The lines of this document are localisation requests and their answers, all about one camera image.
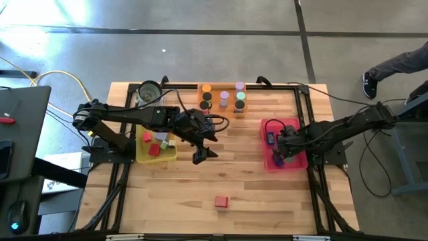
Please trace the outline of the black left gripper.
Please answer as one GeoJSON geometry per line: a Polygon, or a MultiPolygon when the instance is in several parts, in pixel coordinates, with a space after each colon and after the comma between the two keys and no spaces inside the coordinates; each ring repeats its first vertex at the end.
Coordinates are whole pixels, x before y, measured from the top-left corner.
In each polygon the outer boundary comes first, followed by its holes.
{"type": "MultiPolygon", "coordinates": [[[[203,112],[181,112],[173,122],[172,134],[180,137],[193,145],[202,145],[204,140],[217,142],[215,131],[211,129],[201,129],[195,120],[196,117],[205,117],[203,112]]],[[[198,165],[207,158],[216,158],[218,154],[210,150],[208,147],[197,147],[193,153],[193,164],[198,165]]]]}

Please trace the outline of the pink plastic bin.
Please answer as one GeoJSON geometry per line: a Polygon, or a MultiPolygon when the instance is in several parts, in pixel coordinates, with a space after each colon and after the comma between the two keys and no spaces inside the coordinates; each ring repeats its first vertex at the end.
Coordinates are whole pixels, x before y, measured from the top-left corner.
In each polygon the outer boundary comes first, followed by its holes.
{"type": "Polygon", "coordinates": [[[294,155],[293,163],[284,163],[284,166],[277,167],[274,163],[274,148],[277,147],[277,136],[284,126],[291,125],[295,128],[299,128],[298,118],[279,118],[278,120],[272,120],[270,118],[263,118],[260,124],[261,131],[261,147],[263,152],[263,164],[267,171],[269,172],[279,172],[279,171],[300,171],[304,170],[308,166],[306,159],[306,153],[302,151],[301,153],[294,155]],[[275,144],[269,145],[266,141],[266,133],[273,132],[275,135],[275,144]]]}

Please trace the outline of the orange plastic bin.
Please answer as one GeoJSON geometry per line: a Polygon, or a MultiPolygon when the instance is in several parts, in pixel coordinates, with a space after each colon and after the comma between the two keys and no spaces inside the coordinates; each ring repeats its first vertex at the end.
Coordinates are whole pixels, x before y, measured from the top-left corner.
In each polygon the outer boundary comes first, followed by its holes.
{"type": "Polygon", "coordinates": [[[235,90],[235,83],[202,83],[198,84],[197,87],[197,106],[199,107],[199,104],[201,101],[203,101],[203,91],[202,91],[202,85],[209,84],[211,86],[210,93],[212,94],[212,100],[211,100],[211,108],[209,110],[209,114],[219,114],[221,116],[225,116],[227,118],[243,118],[245,114],[247,113],[248,103],[247,103],[247,87],[245,85],[244,92],[246,93],[246,98],[244,100],[245,103],[245,110],[243,113],[235,113],[235,102],[236,99],[236,93],[235,90]],[[222,91],[228,91],[229,93],[229,99],[228,99],[228,106],[227,108],[221,108],[219,106],[220,102],[220,93],[222,91]]]}

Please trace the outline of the yellow plastic bin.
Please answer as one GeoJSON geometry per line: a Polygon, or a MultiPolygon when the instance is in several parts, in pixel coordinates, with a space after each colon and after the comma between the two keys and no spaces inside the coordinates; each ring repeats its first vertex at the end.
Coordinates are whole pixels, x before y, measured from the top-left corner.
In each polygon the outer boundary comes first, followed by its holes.
{"type": "Polygon", "coordinates": [[[166,142],[174,140],[176,143],[176,147],[174,149],[170,149],[169,147],[165,150],[160,149],[158,157],[153,157],[148,154],[148,150],[151,144],[156,143],[161,145],[162,143],[162,141],[158,141],[155,139],[155,133],[156,132],[145,129],[143,126],[136,126],[136,161],[138,163],[160,163],[167,161],[175,161],[177,159],[177,142],[175,136],[172,133],[168,133],[168,139],[166,140],[166,142]],[[145,131],[151,133],[152,140],[149,143],[145,143],[142,140],[142,135],[145,131]]]}

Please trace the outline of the white cup black rim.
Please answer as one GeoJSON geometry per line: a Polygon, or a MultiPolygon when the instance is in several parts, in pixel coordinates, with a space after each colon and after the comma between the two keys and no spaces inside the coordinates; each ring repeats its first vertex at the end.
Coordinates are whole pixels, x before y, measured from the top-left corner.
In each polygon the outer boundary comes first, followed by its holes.
{"type": "Polygon", "coordinates": [[[144,81],[137,88],[137,96],[145,97],[145,96],[156,96],[154,102],[161,98],[163,91],[158,82],[153,80],[144,81]]]}

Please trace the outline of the grey metal stand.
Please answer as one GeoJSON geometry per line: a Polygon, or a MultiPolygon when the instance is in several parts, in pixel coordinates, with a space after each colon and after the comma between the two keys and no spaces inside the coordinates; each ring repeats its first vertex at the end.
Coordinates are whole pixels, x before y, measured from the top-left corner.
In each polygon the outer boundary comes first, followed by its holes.
{"type": "Polygon", "coordinates": [[[422,107],[428,107],[428,92],[399,111],[391,132],[407,180],[405,185],[392,189],[393,195],[428,191],[428,117],[417,117],[417,111],[422,107]]]}

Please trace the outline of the person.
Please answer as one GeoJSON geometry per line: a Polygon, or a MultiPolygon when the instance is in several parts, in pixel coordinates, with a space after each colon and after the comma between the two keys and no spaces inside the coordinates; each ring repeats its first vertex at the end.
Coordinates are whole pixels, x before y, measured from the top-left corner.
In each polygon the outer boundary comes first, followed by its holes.
{"type": "Polygon", "coordinates": [[[412,74],[428,69],[428,41],[411,52],[385,60],[362,74],[362,90],[369,99],[377,96],[379,82],[394,74],[412,74]]]}

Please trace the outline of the white paper sheet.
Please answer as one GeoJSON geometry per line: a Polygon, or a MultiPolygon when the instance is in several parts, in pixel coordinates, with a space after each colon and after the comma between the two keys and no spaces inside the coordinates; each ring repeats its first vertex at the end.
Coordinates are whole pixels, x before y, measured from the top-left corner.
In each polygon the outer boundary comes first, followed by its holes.
{"type": "MultiPolygon", "coordinates": [[[[52,154],[46,155],[44,157],[45,161],[48,161],[55,165],[59,165],[60,167],[64,167],[66,169],[72,169],[73,171],[76,171],[78,173],[81,172],[82,159],[82,152],[52,154]]],[[[45,179],[43,183],[42,194],[45,195],[51,193],[73,191],[77,189],[77,187],[73,187],[71,185],[67,185],[50,179],[45,179]]]]}

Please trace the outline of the black side desk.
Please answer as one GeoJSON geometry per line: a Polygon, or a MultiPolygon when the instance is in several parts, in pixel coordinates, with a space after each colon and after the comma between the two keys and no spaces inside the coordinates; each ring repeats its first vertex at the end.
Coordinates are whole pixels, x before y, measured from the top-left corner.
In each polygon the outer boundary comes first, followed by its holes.
{"type": "Polygon", "coordinates": [[[0,141],[13,141],[9,175],[0,179],[0,239],[16,237],[7,226],[7,210],[17,200],[27,202],[29,227],[20,234],[37,233],[44,179],[84,188],[88,176],[38,159],[37,146],[47,110],[49,86],[0,90],[0,116],[10,114],[16,123],[0,124],[0,141]]]}

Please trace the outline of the black floor strip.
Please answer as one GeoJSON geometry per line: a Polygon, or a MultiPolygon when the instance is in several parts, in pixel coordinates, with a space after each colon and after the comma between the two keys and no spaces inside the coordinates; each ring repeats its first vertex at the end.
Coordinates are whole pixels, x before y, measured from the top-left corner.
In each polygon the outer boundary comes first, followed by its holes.
{"type": "Polygon", "coordinates": [[[26,78],[26,75],[30,78],[36,78],[37,72],[24,71],[24,73],[22,73],[19,70],[0,70],[0,77],[4,78],[26,78]]]}

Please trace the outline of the black computer mouse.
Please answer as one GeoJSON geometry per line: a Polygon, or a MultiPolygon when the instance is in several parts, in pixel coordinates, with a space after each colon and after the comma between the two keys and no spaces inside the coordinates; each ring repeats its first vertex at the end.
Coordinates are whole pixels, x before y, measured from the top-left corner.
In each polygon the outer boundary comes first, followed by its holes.
{"type": "Polygon", "coordinates": [[[29,212],[27,202],[17,200],[13,202],[7,210],[7,226],[10,231],[19,235],[24,233],[29,227],[29,212]]]}

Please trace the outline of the black phone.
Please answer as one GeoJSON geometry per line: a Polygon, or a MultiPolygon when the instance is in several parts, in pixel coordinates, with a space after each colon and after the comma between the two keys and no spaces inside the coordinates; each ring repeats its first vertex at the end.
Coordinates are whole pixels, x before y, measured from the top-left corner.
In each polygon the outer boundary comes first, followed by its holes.
{"type": "Polygon", "coordinates": [[[0,141],[0,179],[5,179],[9,175],[12,155],[13,141],[0,141]]]}

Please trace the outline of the black aluminium rig frame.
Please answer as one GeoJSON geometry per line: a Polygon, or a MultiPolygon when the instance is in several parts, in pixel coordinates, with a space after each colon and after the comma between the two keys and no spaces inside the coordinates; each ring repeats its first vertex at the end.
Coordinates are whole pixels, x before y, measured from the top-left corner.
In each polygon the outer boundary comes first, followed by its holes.
{"type": "Polygon", "coordinates": [[[316,233],[307,173],[263,165],[260,122],[297,116],[294,92],[250,84],[247,94],[245,116],[205,142],[218,157],[194,165],[194,148],[178,142],[176,161],[131,166],[122,233],[316,233]],[[215,207],[218,195],[229,198],[228,208],[215,207]]]}

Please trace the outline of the white frame bracket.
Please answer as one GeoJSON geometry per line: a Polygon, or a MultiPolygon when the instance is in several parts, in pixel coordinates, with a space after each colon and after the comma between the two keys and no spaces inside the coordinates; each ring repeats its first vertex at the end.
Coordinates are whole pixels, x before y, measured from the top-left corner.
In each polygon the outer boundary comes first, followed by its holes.
{"type": "Polygon", "coordinates": [[[331,241],[329,236],[293,235],[293,241],[331,241]]]}
{"type": "Polygon", "coordinates": [[[105,241],[139,241],[143,239],[143,234],[113,234],[107,235],[105,241]]]}

